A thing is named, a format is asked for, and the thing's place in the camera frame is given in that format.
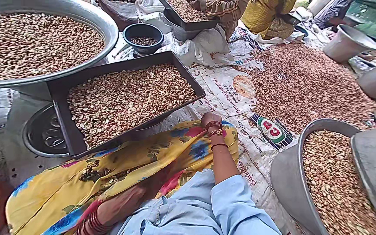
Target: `pile of peanuts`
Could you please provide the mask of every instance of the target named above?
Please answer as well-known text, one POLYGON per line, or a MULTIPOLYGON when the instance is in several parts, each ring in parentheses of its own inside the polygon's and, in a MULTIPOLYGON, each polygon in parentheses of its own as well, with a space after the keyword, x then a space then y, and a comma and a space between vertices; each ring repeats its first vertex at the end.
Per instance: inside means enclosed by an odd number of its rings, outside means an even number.
POLYGON ((160 64, 88 79, 67 100, 90 149, 195 98, 175 66, 160 64))
POLYGON ((331 235, 376 235, 376 211, 356 171, 350 138, 316 131, 307 136, 303 152, 311 198, 327 231, 331 235))
POLYGON ((277 118, 295 133, 319 118, 347 121, 361 130, 376 110, 345 67, 322 51, 303 44, 278 45, 254 54, 264 71, 235 69, 250 75, 256 99, 255 113, 277 118))
POLYGON ((65 16, 0 15, 0 80, 49 74, 96 56, 104 41, 91 27, 65 16))
POLYGON ((151 37, 131 37, 130 41, 136 45, 155 45, 158 41, 151 37))
POLYGON ((168 3, 186 23, 208 21, 205 12, 196 10, 186 0, 168 0, 168 3))

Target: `black plastic bowl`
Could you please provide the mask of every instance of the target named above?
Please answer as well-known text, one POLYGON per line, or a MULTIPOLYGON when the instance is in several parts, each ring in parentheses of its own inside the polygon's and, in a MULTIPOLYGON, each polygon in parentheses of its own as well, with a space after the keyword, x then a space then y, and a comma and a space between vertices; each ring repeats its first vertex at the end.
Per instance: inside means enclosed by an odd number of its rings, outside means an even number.
POLYGON ((123 31, 123 38, 135 51, 142 55, 150 55, 157 51, 163 42, 163 33, 150 24, 138 23, 127 26, 123 31), (154 45, 137 45, 130 42, 132 37, 151 37, 158 41, 154 45))

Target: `yellow cloth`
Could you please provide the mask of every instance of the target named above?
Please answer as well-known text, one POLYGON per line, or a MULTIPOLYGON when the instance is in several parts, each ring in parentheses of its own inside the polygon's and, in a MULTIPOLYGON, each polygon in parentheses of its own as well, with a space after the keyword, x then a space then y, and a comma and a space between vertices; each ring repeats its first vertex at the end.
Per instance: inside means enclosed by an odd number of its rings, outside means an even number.
POLYGON ((241 20, 252 33, 264 38, 277 10, 281 15, 288 14, 294 4, 295 0, 250 0, 241 20))
MULTIPOLYGON (((236 128, 223 121, 223 135, 233 159, 238 158, 236 128)), ((6 215, 13 235, 66 234, 92 202, 105 201, 165 168, 183 171, 178 185, 158 196, 171 195, 195 171, 212 168, 211 142, 200 121, 184 122, 172 130, 130 141, 108 151, 94 153, 79 160, 47 169, 27 179, 10 196, 6 215), (88 181, 80 180, 87 166, 107 175, 88 181)))

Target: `black metal tray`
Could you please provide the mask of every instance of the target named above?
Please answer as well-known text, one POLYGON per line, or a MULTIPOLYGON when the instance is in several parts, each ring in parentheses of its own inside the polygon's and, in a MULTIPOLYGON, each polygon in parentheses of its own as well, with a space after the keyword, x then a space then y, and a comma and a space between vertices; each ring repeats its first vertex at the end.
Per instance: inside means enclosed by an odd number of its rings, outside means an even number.
POLYGON ((164 8, 170 10, 170 15, 175 20, 175 23, 185 31, 195 31, 195 30, 203 30, 203 29, 213 29, 216 27, 217 23, 219 22, 218 19, 208 20, 208 21, 198 21, 198 22, 191 22, 186 23, 178 13, 172 8, 172 6, 168 3, 167 0, 160 0, 160 2, 164 5, 164 8))
POLYGON ((172 51, 165 51, 161 53, 156 53, 148 56, 141 56, 136 59, 131 59, 128 61, 121 61, 112 64, 105 64, 97 67, 91 67, 89 69, 84 69, 80 72, 77 72, 73 75, 63 77, 61 79, 56 79, 53 81, 47 82, 49 87, 49 92, 53 99, 53 104, 55 106, 56 114, 59 119, 61 130, 65 137, 66 145, 68 146, 70 156, 74 158, 80 158, 90 153, 97 151, 102 151, 108 148, 113 148, 119 145, 120 143, 134 140, 134 131, 138 129, 143 129, 146 127, 154 126, 164 120, 174 111, 193 103, 194 101, 201 99, 206 96, 204 89, 197 83, 197 81, 192 77, 191 73, 185 68, 182 62, 172 51), (66 101, 68 96, 69 89, 75 87, 78 84, 82 84, 87 81, 89 78, 95 76, 117 72, 122 70, 138 70, 144 69, 157 64, 173 64, 177 70, 181 73, 187 82, 194 89, 196 98, 192 99, 180 106, 171 109, 150 119, 138 126, 133 127, 132 129, 121 133, 120 135, 96 146, 89 150, 86 149, 86 144, 84 142, 84 135, 78 130, 75 122, 72 120, 72 114, 69 110, 69 105, 66 101))

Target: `red bangle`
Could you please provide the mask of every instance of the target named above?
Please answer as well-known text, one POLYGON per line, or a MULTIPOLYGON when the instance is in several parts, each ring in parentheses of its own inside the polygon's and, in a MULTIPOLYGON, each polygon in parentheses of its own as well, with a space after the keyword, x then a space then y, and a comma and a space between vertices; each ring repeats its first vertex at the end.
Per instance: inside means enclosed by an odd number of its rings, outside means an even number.
POLYGON ((87 218, 85 218, 81 222, 81 224, 78 226, 78 229, 76 230, 77 235, 82 235, 82 234, 83 235, 90 235, 90 233, 86 230, 86 226, 85 226, 86 222, 88 222, 88 225, 91 228, 91 230, 93 230, 97 233, 101 233, 101 234, 105 234, 113 228, 114 225, 105 226, 98 220, 98 212, 97 211, 98 210, 91 212, 87 216, 87 218))
POLYGON ((224 146, 228 147, 227 144, 225 144, 225 143, 215 143, 215 144, 213 144, 213 145, 211 146, 211 150, 213 150, 213 147, 215 147, 215 146, 217 146, 217 145, 224 145, 224 146))
POLYGON ((209 137, 214 136, 214 135, 222 136, 223 135, 223 130, 222 129, 217 129, 217 130, 214 130, 214 131, 211 131, 210 133, 208 133, 209 137))
POLYGON ((208 129, 209 129, 211 126, 215 126, 216 124, 219 126, 219 129, 222 129, 222 128, 223 128, 223 125, 222 125, 221 122, 219 122, 219 121, 210 121, 210 122, 207 123, 207 125, 206 125, 206 131, 208 132, 208 129))

